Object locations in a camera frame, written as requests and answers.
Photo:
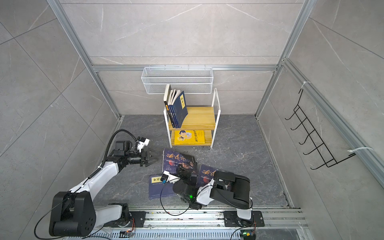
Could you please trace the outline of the dark book pages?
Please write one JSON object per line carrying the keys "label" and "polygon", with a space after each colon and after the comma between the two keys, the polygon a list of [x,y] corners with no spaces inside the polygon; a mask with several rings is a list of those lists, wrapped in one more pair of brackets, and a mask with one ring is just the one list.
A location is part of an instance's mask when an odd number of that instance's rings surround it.
{"label": "dark book pages", "polygon": [[170,117],[171,118],[171,123],[172,123],[173,128],[175,128],[177,125],[176,125],[176,121],[174,119],[174,109],[173,109],[173,106],[172,106],[173,93],[174,93],[174,90],[171,90],[169,98],[168,98],[168,107],[169,107],[169,112],[171,114],[171,117]]}

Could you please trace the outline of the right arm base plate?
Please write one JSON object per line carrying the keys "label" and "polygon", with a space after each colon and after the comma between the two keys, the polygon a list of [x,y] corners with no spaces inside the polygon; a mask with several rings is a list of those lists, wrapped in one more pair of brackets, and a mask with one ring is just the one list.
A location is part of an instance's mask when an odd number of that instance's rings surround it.
{"label": "right arm base plate", "polygon": [[225,227],[264,227],[264,217],[260,211],[224,211]]}

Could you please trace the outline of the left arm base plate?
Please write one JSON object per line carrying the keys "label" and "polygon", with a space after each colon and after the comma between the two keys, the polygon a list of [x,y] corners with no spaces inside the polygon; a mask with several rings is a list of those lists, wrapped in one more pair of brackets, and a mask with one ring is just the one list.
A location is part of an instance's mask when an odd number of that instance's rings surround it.
{"label": "left arm base plate", "polygon": [[118,226],[121,228],[132,228],[135,225],[135,228],[143,228],[146,214],[144,211],[122,213]]}

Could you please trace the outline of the dark portrait book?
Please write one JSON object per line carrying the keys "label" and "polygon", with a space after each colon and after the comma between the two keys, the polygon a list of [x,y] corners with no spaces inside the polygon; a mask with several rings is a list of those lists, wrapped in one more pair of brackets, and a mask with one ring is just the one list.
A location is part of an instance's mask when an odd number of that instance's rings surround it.
{"label": "dark portrait book", "polygon": [[200,188],[208,184],[213,179],[214,174],[217,170],[217,168],[213,168],[207,165],[201,165],[196,187]]}
{"label": "dark portrait book", "polygon": [[198,163],[195,157],[187,154],[182,154],[171,149],[163,150],[163,172],[167,171],[170,174],[176,174],[181,166],[192,176],[198,175]]}

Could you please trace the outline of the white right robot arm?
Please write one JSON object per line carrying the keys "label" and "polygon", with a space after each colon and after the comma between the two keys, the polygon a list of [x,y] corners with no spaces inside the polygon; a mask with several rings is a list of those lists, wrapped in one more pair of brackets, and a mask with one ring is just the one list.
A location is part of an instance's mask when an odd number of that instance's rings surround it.
{"label": "white right robot arm", "polygon": [[200,210],[217,201],[237,210],[239,220],[253,219],[253,201],[250,197],[250,179],[225,172],[207,165],[201,165],[197,175],[191,169],[180,166],[175,174],[165,171],[163,183],[171,183],[173,192],[189,205]]}

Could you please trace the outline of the blue book yellow label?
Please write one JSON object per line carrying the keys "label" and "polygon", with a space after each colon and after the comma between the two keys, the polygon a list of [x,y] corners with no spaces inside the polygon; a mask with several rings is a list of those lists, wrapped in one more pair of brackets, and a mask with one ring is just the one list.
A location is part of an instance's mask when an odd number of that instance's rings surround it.
{"label": "blue book yellow label", "polygon": [[177,96],[177,101],[175,105],[177,106],[178,120],[180,124],[179,128],[181,128],[185,117],[188,115],[188,109],[187,109],[184,91],[181,91],[181,93]]}

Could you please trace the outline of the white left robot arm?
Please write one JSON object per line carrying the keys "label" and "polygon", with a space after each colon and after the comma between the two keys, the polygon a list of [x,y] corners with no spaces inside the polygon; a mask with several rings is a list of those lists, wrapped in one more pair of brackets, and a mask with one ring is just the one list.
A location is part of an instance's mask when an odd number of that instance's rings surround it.
{"label": "white left robot arm", "polygon": [[52,237],[86,237],[95,227],[108,223],[131,223],[127,204],[110,204],[95,208],[93,200],[100,190],[128,165],[149,166],[155,159],[148,149],[149,139],[140,138],[136,144],[117,141],[115,149],[85,180],[67,192],[53,198],[49,234]]}

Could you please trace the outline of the navy book yin-yang cover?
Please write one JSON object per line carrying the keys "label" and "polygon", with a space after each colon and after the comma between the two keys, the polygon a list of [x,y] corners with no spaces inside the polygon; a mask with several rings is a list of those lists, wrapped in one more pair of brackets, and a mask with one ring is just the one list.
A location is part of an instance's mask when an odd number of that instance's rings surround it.
{"label": "navy book yin-yang cover", "polygon": [[181,93],[180,90],[174,90],[174,93],[173,93],[173,98],[172,98],[172,106],[173,106],[173,109],[174,109],[174,119],[176,121],[176,129],[178,129],[180,127],[180,124],[179,124],[179,120],[178,120],[178,114],[177,114],[177,106],[175,105],[176,101],[177,101],[177,96]]}

